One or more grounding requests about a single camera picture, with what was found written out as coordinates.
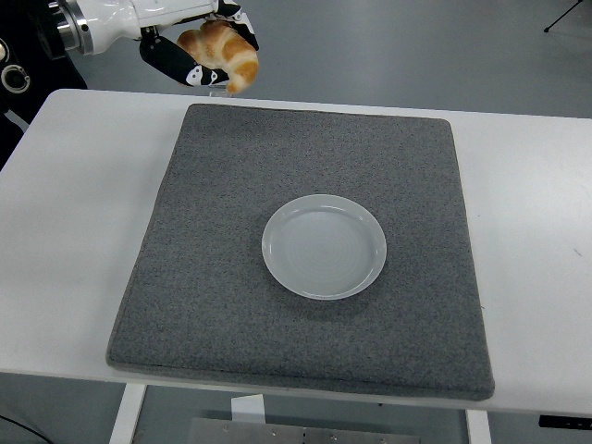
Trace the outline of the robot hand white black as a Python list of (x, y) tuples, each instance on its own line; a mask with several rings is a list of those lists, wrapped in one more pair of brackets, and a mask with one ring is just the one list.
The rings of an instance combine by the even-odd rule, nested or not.
[(140, 43), (142, 60), (188, 86), (224, 83), (229, 94), (249, 88), (259, 70), (258, 42), (234, 1), (79, 1), (85, 55), (120, 38)]

